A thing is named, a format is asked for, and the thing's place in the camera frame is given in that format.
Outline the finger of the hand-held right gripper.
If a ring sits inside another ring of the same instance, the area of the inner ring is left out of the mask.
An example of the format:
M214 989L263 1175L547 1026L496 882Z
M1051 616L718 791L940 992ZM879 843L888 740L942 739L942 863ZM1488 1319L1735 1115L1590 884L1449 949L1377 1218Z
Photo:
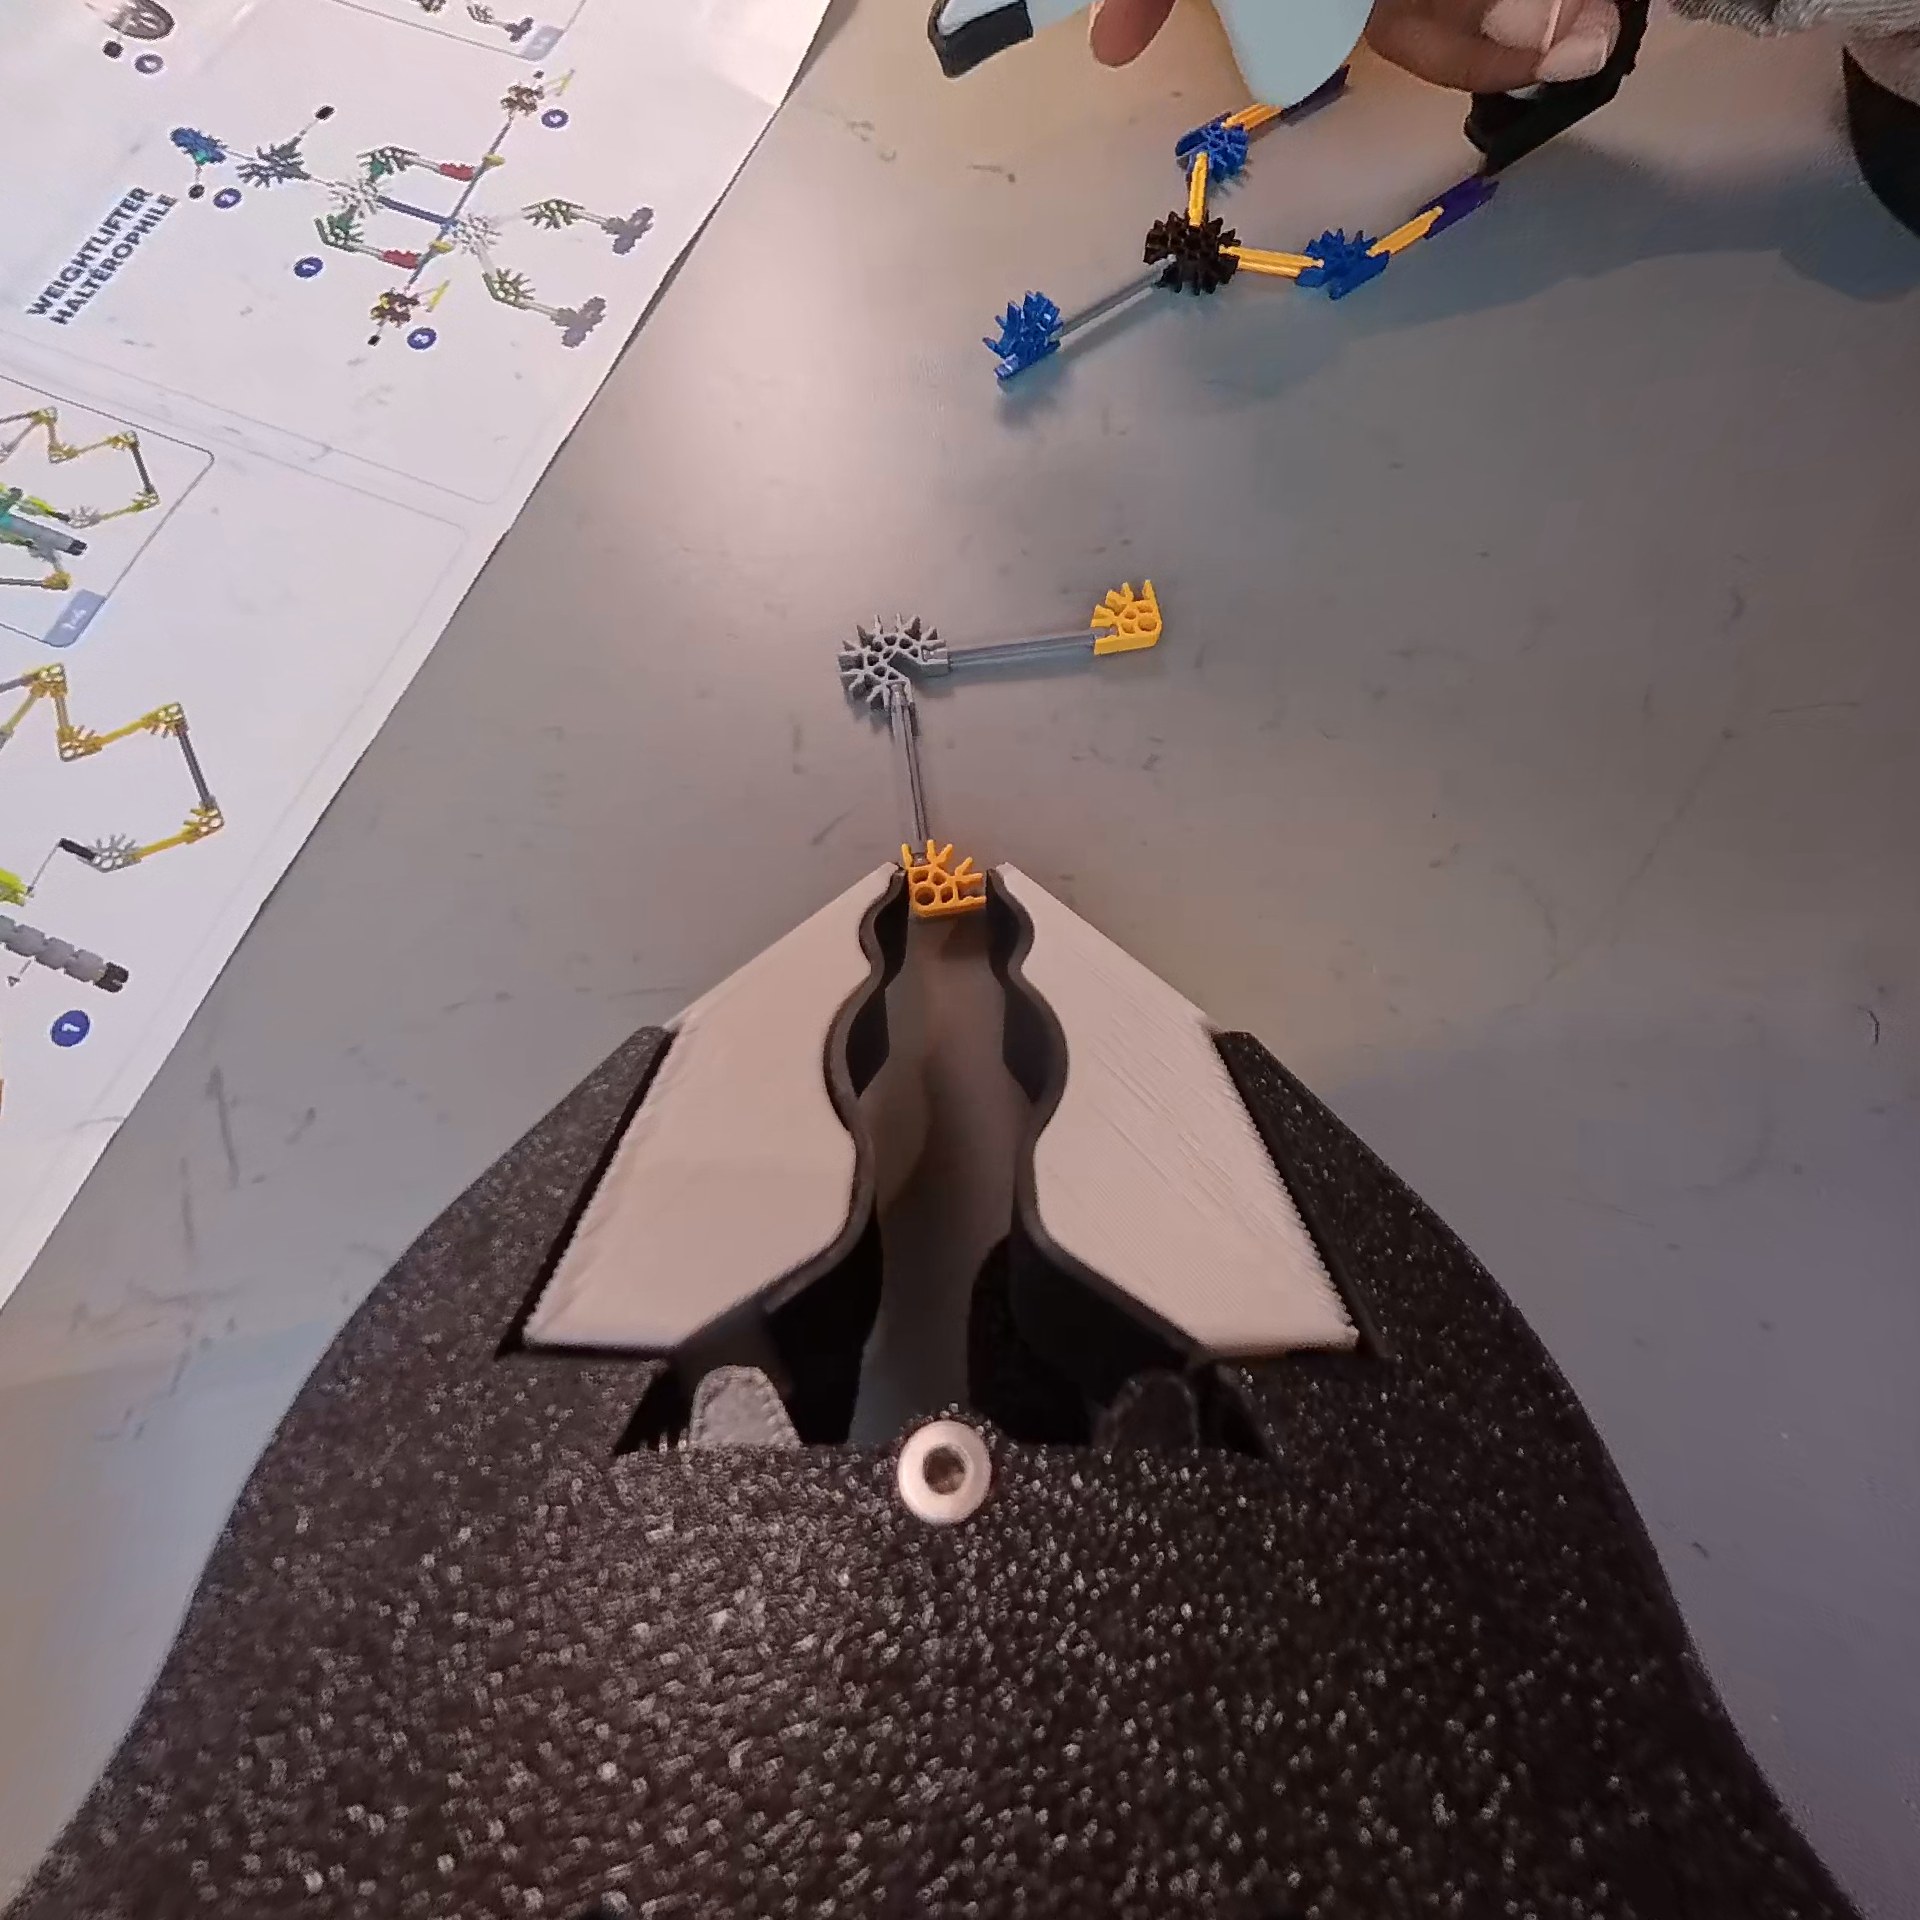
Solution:
M936 3L929 9L929 45L950 80L966 79L1033 36L1027 3Z

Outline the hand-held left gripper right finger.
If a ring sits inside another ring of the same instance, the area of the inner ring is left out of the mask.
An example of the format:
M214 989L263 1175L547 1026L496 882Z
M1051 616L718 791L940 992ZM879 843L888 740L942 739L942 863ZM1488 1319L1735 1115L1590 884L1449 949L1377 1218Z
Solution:
M1042 1275L1196 1359L1358 1348L1209 1017L1020 867L993 876L993 925Z

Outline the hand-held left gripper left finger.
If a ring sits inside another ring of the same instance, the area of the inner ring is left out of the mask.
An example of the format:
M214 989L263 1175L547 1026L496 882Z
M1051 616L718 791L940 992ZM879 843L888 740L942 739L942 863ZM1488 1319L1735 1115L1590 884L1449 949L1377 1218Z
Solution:
M857 1213L846 1017L880 979L883 865L672 1021L524 1324L539 1348L672 1353L769 1299Z

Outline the blue yellow toy rod model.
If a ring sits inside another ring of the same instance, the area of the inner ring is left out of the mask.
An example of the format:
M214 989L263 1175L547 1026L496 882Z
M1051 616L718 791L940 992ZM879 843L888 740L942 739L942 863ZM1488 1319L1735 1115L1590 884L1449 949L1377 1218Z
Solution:
M1383 235L1331 228L1314 235L1305 252L1244 244L1212 209L1212 200L1246 170L1260 133L1304 121L1331 105L1344 92L1348 75L1352 69L1344 67L1327 89L1290 109L1251 103L1219 114L1177 141L1175 159L1185 167L1187 203L1153 221L1145 233L1143 271L1163 267L1160 285L1147 297L1155 293L1212 297L1234 276L1246 274L1343 300L1379 280L1398 256L1460 225L1495 196L1498 179L1480 170L1430 196L1411 220Z

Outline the blue toy connector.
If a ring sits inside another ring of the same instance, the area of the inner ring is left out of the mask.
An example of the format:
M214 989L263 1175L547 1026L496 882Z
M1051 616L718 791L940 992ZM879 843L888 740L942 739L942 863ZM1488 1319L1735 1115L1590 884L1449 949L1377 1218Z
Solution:
M996 329L984 337L994 361L996 381L1009 381L1036 369L1063 346L1067 317L1041 291L1030 291L1001 309Z

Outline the grey toy connector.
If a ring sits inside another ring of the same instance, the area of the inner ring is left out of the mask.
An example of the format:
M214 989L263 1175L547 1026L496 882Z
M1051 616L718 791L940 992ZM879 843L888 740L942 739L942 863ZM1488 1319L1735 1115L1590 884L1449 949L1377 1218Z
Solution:
M937 629L919 616L880 616L872 626L855 626L836 653L843 692L886 716L919 719L918 688L947 676L954 656Z

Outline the white instruction sheet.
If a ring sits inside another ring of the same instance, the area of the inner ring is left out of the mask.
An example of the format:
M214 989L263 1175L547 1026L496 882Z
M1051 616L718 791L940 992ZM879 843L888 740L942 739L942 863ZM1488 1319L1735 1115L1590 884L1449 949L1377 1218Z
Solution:
M4 4L4 1291L823 18Z

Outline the person's right forearm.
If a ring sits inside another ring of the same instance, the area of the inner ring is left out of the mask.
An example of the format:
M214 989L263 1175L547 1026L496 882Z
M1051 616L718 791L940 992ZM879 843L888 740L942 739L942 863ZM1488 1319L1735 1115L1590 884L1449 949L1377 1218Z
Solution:
M1850 41L1919 34L1919 3L1668 3L1668 11L1755 36L1836 31Z

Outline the grey desk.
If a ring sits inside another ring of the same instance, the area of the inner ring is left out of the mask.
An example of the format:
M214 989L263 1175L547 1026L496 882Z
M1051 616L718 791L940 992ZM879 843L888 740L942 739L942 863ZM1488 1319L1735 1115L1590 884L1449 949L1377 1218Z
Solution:
M1916 243L1825 40L1622 98L1331 305L1124 274L1238 98L1198 7L803 80L4 1308L4 1893L399 1252L636 1026L890 852L833 647L954 682L940 831L1256 1031L1542 1331L1719 1691L1916 1914Z

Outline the person's right hand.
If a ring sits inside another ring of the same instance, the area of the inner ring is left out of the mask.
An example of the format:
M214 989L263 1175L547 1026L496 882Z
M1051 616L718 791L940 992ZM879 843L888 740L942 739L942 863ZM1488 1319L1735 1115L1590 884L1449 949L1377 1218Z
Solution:
M1458 92L1591 79L1619 34L1614 3L1374 3L1363 24L1380 59Z

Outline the black rounded object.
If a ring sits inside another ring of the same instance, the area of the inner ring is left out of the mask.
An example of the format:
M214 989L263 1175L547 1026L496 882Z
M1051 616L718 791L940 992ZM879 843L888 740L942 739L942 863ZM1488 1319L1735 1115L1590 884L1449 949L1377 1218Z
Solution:
M1916 32L1844 44L1840 71L1856 170L1884 210L1919 233Z

